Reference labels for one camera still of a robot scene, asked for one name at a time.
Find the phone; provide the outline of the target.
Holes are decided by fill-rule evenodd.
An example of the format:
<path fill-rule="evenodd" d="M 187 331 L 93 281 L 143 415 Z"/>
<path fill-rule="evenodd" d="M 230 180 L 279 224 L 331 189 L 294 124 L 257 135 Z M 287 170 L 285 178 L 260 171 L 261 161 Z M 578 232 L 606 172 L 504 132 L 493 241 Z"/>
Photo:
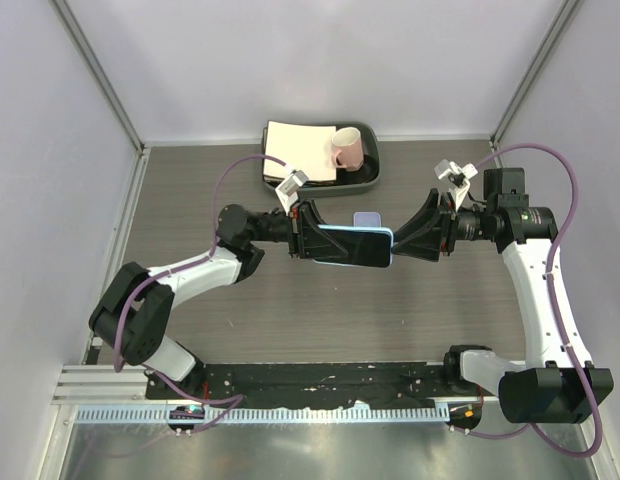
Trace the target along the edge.
<path fill-rule="evenodd" d="M 378 212 L 355 212 L 353 225 L 361 228 L 380 228 L 382 226 L 381 215 Z"/>
<path fill-rule="evenodd" d="M 392 264 L 394 234 L 387 227 L 320 225 L 322 232 L 345 248 L 344 254 L 314 258 L 315 263 L 387 268 Z"/>

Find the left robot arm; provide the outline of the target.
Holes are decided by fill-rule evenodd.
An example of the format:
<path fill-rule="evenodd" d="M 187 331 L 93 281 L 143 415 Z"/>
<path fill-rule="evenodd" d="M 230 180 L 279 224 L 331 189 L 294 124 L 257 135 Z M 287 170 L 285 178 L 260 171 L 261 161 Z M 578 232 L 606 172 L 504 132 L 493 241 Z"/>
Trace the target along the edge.
<path fill-rule="evenodd" d="M 114 350 L 118 363 L 143 365 L 180 398 L 197 397 L 206 382 L 205 367 L 167 336 L 171 312 L 209 290 L 249 278 L 265 255 L 260 242 L 285 243 L 294 258 L 345 259 L 346 247 L 322 225 L 311 201 L 270 212 L 228 205 L 219 212 L 210 250 L 168 266 L 123 265 L 91 314 L 89 328 Z"/>

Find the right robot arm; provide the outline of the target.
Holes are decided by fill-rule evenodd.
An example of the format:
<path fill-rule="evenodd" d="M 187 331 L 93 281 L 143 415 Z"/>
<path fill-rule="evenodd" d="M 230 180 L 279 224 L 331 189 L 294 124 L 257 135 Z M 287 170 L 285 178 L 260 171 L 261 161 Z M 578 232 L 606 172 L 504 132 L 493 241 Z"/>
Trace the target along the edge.
<path fill-rule="evenodd" d="M 481 202 L 461 203 L 478 171 L 442 161 L 438 179 L 450 188 L 431 190 L 421 209 L 395 234 L 396 255 L 438 261 L 459 241 L 495 244 L 512 279 L 524 326 L 522 364 L 484 346 L 455 345 L 444 356 L 441 380 L 455 395 L 475 385 L 499 399 L 512 423 L 578 424 L 592 413 L 585 387 L 596 402 L 612 391 L 607 368 L 597 368 L 574 321 L 554 242 L 559 228 L 546 207 L 532 207 L 521 168 L 488 169 Z"/>

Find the dark green tray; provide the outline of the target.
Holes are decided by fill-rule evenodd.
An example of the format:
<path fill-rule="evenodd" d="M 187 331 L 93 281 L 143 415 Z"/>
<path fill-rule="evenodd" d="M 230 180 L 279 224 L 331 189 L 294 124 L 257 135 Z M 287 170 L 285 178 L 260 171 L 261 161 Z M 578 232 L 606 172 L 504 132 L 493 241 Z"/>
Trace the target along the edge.
<path fill-rule="evenodd" d="M 308 180 L 298 191 L 298 196 L 301 198 L 320 198 L 361 194 L 372 189 L 378 180 L 380 163 L 377 138 L 374 131 L 367 124 L 361 122 L 332 122 L 310 124 L 309 126 L 329 125 L 334 125 L 336 127 L 336 131 L 345 127 L 355 127 L 361 132 L 364 163 L 357 171 L 346 171 L 345 169 L 336 168 L 337 178 L 334 182 L 315 183 Z M 265 137 L 266 128 L 264 128 L 262 136 L 263 154 L 265 154 Z"/>

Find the cream notebook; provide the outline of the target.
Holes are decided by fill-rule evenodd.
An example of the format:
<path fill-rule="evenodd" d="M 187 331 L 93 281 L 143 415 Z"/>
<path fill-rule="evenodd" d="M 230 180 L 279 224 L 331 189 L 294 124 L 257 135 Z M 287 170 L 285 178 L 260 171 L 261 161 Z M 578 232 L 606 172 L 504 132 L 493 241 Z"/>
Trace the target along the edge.
<path fill-rule="evenodd" d="M 334 125 L 309 126 L 269 121 L 265 154 L 303 171 L 315 183 L 334 182 L 336 167 L 331 160 Z"/>

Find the pink mug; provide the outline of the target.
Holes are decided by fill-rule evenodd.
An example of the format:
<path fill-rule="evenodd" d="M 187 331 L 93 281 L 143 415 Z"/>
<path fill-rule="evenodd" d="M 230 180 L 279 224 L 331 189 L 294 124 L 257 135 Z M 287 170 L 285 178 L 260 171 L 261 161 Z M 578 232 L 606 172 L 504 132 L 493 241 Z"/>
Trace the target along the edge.
<path fill-rule="evenodd" d="M 331 139 L 332 161 L 337 169 L 357 171 L 364 163 L 361 132 L 355 127 L 337 130 Z"/>

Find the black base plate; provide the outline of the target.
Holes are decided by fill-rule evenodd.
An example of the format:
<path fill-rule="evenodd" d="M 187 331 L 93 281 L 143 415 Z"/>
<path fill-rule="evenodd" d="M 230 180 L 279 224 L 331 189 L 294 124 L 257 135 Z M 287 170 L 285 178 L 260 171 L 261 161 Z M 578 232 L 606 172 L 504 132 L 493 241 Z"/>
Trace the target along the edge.
<path fill-rule="evenodd" d="M 335 410 L 357 401 L 373 409 L 431 405 L 439 397 L 491 396 L 492 391 L 454 378 L 437 362 L 197 364 L 172 390 L 147 367 L 150 400 L 193 398 L 232 402 L 243 409 Z"/>

